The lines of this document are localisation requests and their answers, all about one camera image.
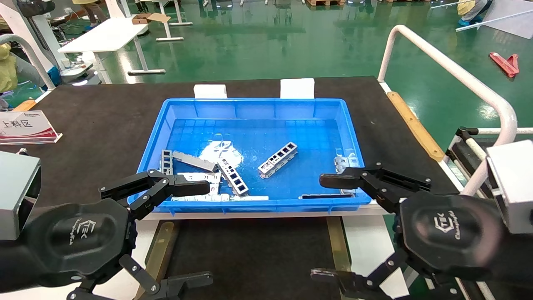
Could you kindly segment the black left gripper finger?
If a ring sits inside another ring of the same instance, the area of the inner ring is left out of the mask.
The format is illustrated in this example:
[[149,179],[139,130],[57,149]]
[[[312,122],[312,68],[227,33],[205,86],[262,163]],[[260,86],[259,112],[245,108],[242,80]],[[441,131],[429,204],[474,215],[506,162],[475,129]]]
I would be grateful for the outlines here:
[[128,207],[136,220],[142,220],[172,196],[206,195],[210,190],[211,186],[207,180],[191,182],[183,175],[164,175],[155,169],[150,169],[100,188],[100,196],[101,199],[119,201],[141,192],[141,196]]
[[[118,262],[144,289],[144,293],[141,294],[138,300],[180,300],[187,289],[203,287],[213,283],[211,272],[169,277],[157,283],[130,255],[123,255]],[[95,286],[96,283],[94,281],[82,281],[79,287],[69,293],[67,300],[114,300],[93,294],[92,291]]]

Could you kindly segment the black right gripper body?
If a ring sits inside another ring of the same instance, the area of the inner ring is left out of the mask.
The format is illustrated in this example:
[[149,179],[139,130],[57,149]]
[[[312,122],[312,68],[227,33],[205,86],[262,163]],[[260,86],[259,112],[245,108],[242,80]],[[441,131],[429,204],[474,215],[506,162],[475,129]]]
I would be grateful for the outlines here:
[[423,275],[491,276],[505,237],[495,204],[473,196],[413,194],[398,209],[407,263]]

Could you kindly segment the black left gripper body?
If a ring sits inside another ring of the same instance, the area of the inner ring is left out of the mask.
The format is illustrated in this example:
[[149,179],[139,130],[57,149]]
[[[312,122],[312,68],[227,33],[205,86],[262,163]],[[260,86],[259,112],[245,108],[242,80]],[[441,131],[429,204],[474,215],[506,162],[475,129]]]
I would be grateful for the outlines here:
[[134,218],[112,199],[52,207],[24,228],[29,285],[103,284],[122,269],[119,259],[132,253],[136,238]]

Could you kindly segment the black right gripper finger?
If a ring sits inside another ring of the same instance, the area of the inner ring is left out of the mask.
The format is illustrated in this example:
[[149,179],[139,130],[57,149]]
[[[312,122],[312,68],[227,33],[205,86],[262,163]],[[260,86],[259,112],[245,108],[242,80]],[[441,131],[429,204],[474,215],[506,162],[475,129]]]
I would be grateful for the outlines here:
[[367,277],[354,272],[314,268],[310,277],[316,281],[336,284],[341,293],[349,298],[362,300],[390,300],[391,297],[381,289],[380,285],[386,281],[402,264],[408,264],[413,269],[418,268],[424,275],[445,273],[447,267],[440,265],[445,255],[458,257],[457,249],[398,249]]
[[377,163],[374,167],[347,167],[340,174],[323,173],[319,183],[331,189],[362,189],[386,212],[398,213],[400,199],[424,190],[430,192],[431,178],[403,172]]

